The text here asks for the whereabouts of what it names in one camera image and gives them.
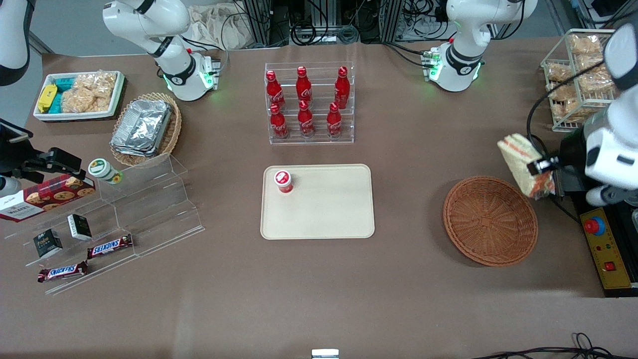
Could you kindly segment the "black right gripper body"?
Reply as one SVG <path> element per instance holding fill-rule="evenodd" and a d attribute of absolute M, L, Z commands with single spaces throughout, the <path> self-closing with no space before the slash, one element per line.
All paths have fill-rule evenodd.
<path fill-rule="evenodd" d="M 0 172 L 5 177 L 25 179 L 41 183 L 44 175 L 40 157 L 42 152 L 35 150 L 30 139 L 33 133 L 9 121 L 0 120 Z"/>

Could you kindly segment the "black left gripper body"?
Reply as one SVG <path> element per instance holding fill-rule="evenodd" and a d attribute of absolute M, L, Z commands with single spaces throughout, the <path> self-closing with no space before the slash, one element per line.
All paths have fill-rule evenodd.
<path fill-rule="evenodd" d="M 573 131 L 561 140 L 558 159 L 562 170 L 572 169 L 584 173 L 587 147 L 583 131 Z"/>

